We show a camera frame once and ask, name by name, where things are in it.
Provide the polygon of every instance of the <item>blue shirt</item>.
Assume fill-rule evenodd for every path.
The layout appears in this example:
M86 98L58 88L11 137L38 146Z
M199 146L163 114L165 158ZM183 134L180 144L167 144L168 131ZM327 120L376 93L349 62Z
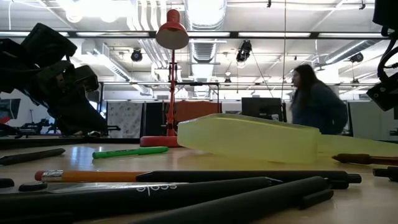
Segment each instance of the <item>blue shirt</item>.
M298 92L292 104L294 124L318 128L322 134L339 134L347 123L346 105L326 85L316 83L311 87L306 106L300 105L303 97Z

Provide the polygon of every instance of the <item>woman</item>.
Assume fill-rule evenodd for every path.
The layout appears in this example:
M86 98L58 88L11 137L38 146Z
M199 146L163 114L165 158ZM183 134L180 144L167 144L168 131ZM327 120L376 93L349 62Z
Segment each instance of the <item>woman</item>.
M340 134L347 123L345 104L322 81L310 65L294 69L297 87L292 103L293 123L318 128L322 134Z

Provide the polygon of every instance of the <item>long dark hair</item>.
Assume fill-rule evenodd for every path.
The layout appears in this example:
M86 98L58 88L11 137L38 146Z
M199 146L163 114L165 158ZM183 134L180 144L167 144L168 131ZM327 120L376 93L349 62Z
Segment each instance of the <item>long dark hair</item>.
M304 107L311 97L311 87L316 83L325 84L317 78L311 65L299 65L294 70L300 75L300 86L294 93L292 104L299 103L301 107Z

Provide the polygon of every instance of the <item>table surface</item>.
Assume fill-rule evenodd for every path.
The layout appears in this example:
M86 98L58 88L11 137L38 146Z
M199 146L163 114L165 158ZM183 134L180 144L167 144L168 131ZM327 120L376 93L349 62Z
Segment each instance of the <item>table surface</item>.
M38 170L345 170L361 174L361 184L351 184L347 190L335 190L333 198L306 210L295 208L277 213L256 223L397 223L398 183L387 178L373 177L372 168L385 166L362 166L340 164L331 159L319 159L314 164L279 164L265 161L217 156L187 148L174 148L163 154L146 156L114 157L92 159L95 151L135 149L134 144L82 144L70 146L13 149L0 151L0 156L42 151L62 147L62 156L50 157L22 164L0 167L0 177L12 178L16 187L34 181ZM150 214L126 215L102 220L88 220L79 223L128 223Z

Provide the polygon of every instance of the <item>lamp shade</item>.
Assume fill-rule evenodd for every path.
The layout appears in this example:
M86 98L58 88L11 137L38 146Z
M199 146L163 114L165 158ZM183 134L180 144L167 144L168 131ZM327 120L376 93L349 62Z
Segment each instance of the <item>lamp shade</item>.
M182 49L188 45L189 36L180 23L180 13L171 9L167 12L167 22L156 33L157 43L170 50Z

